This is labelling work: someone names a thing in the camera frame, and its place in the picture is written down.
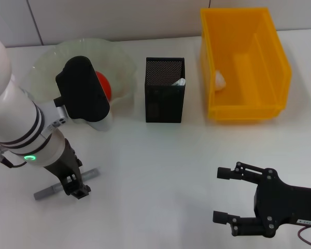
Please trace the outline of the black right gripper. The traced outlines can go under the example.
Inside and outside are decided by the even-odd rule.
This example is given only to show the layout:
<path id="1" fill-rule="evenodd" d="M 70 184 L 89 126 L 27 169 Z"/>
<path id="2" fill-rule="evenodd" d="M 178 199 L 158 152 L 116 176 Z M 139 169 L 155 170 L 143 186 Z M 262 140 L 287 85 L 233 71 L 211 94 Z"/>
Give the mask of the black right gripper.
<path id="1" fill-rule="evenodd" d="M 283 224 L 311 226 L 311 188 L 284 183 L 276 170 L 237 162 L 234 170 L 219 167 L 217 178 L 258 184 L 254 208 L 256 217 L 213 211 L 213 222 L 229 224 L 232 236 L 272 238 Z"/>

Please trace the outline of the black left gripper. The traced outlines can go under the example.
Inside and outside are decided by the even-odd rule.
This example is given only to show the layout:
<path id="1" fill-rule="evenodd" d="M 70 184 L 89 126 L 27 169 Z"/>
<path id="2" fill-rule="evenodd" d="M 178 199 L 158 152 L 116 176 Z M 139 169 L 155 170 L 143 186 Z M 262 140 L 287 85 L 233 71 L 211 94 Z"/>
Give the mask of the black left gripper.
<path id="1" fill-rule="evenodd" d="M 58 160 L 46 166 L 45 169 L 59 179 L 68 196 L 74 192 L 74 197 L 81 199 L 91 192 L 91 188 L 85 184 L 89 175 L 87 172 L 80 173 L 81 161 L 76 156 L 69 141 L 65 139 L 64 142 L 65 147 Z"/>

